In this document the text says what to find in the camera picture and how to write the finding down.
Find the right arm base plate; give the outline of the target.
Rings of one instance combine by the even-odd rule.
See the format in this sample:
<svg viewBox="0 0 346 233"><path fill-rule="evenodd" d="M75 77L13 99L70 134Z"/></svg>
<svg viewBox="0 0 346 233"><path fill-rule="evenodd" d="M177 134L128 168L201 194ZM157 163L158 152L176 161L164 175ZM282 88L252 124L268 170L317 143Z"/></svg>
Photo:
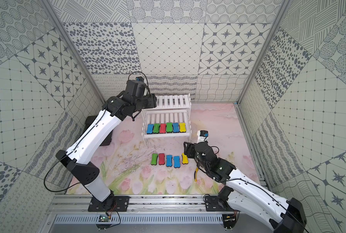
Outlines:
<svg viewBox="0 0 346 233"><path fill-rule="evenodd" d="M232 209L226 201L220 199L218 196L205 194L203 201L206 205L207 212L235 212L235 209Z"/></svg>

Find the yellow eraser top shelf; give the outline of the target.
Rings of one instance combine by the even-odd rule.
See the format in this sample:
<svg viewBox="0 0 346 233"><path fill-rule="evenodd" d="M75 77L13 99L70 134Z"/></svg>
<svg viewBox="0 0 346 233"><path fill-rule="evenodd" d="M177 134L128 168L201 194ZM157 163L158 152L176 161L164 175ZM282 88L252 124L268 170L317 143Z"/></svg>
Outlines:
<svg viewBox="0 0 346 233"><path fill-rule="evenodd" d="M188 164L188 157L184 153L182 153L182 164L183 165Z"/></svg>

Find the green eraser top shelf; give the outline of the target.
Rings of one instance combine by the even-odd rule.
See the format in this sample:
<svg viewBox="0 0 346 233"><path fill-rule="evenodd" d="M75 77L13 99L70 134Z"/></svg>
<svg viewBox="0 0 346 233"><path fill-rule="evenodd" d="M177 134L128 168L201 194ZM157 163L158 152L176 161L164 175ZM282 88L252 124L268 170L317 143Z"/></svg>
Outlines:
<svg viewBox="0 0 346 233"><path fill-rule="evenodd" d="M153 153L152 154L152 159L151 159L151 165L152 166L156 166L157 165L157 160L158 160L158 154L157 153Z"/></svg>

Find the blue eraser top shelf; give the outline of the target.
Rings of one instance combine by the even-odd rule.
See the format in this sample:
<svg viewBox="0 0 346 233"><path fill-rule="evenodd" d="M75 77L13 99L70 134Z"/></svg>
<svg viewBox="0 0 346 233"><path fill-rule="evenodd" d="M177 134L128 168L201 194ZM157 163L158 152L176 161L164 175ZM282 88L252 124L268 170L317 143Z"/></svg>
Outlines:
<svg viewBox="0 0 346 233"><path fill-rule="evenodd" d="M167 155L166 156L166 166L167 167L172 167L173 166L173 156L172 155Z"/></svg>
<svg viewBox="0 0 346 233"><path fill-rule="evenodd" d="M174 156L173 157L173 167L174 168L180 168L181 167L180 157L179 156Z"/></svg>

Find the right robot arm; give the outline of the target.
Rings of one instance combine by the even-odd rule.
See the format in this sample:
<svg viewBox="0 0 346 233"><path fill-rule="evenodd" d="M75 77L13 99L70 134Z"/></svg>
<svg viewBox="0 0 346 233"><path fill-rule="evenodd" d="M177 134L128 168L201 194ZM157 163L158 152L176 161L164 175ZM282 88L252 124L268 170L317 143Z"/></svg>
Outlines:
<svg viewBox="0 0 346 233"><path fill-rule="evenodd" d="M217 198L224 210L247 214L275 233L305 233L307 218L303 205L287 200L244 175L240 169L219 158L208 142L184 142L184 155L213 181L223 184Z"/></svg>

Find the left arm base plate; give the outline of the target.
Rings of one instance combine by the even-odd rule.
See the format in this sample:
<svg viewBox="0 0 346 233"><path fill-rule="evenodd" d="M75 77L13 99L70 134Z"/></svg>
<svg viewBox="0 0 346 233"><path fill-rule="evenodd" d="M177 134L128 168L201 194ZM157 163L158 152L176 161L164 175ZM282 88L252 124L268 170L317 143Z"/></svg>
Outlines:
<svg viewBox="0 0 346 233"><path fill-rule="evenodd" d="M100 202L92 198L88 207L89 212L126 212L128 209L130 196L112 196L105 201Z"/></svg>

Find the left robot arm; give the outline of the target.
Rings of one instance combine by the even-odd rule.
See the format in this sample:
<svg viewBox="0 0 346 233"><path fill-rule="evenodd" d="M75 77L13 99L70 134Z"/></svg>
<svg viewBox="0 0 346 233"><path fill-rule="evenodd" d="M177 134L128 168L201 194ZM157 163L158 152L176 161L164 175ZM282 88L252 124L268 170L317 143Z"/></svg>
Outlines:
<svg viewBox="0 0 346 233"><path fill-rule="evenodd" d="M91 159L107 136L127 117L135 119L143 109L156 108L157 98L142 77L126 82L126 89L110 97L95 120L68 149L59 150L56 158L101 203L112 202L113 192L105 185L100 169Z"/></svg>

